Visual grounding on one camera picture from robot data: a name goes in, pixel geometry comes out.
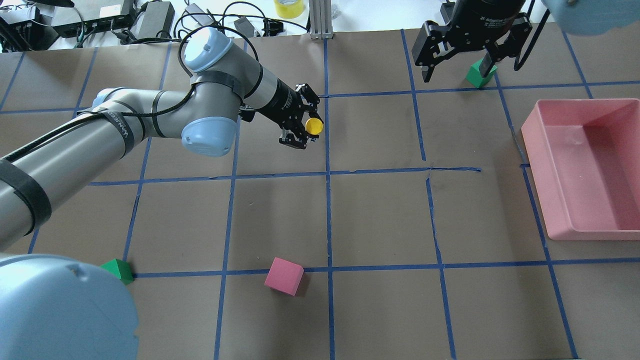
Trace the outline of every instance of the green block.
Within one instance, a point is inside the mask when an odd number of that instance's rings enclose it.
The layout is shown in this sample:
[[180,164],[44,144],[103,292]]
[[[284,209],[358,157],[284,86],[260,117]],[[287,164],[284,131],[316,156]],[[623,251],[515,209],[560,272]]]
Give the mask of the green block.
[[115,275],[125,285],[133,282],[131,268],[125,261],[122,261],[120,259],[113,259],[108,263],[102,264],[100,267]]
[[483,78],[482,75],[480,75],[481,63],[482,59],[475,62],[473,65],[471,65],[471,68],[469,68],[469,72],[467,73],[467,81],[476,88],[485,86],[489,81],[491,81],[491,78],[495,74],[495,71],[498,70],[498,67],[494,65],[491,68],[491,71],[489,71],[489,75],[486,78]]

